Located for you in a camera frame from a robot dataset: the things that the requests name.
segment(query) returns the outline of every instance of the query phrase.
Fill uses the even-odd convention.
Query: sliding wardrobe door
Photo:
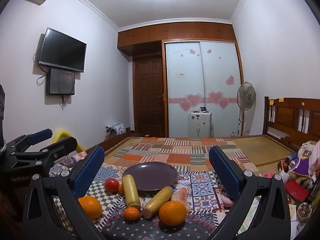
[[[199,42],[166,44],[169,137],[188,137],[188,113],[204,106]]]
[[[241,84],[236,46],[200,42],[206,107],[212,112],[212,137],[237,136],[240,108],[236,96]]]

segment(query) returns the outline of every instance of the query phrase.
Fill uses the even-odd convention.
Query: yellow foam tube
[[[60,141],[61,137],[69,137],[69,136],[72,136],[72,134],[66,130],[60,130],[53,136],[52,143],[56,143],[57,141]],[[77,153],[84,152],[84,148],[80,145],[80,143],[78,143],[76,152]]]

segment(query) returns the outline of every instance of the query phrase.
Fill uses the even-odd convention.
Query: tv screen
[[[47,28],[39,64],[83,72],[86,46],[81,41]]]

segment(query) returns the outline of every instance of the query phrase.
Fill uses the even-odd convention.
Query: pink stripe
[[[229,103],[237,103],[237,98],[224,98],[228,99]],[[187,102],[186,98],[168,98],[169,104],[180,104],[180,102]],[[213,104],[210,98],[201,98],[199,103]]]

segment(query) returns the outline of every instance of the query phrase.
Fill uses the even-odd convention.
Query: blue gripper pad
[[[217,176],[225,188],[228,196],[237,200],[241,195],[240,181],[230,169],[228,163],[222,157],[221,153],[215,147],[211,147],[209,151],[209,161],[214,171],[217,173]]]
[[[76,199],[86,195],[93,179],[103,164],[103,161],[104,150],[99,146],[96,149],[91,150],[86,158],[78,161],[73,167],[72,171],[75,169],[74,172],[77,174],[72,173],[70,176],[70,182],[72,194]]]

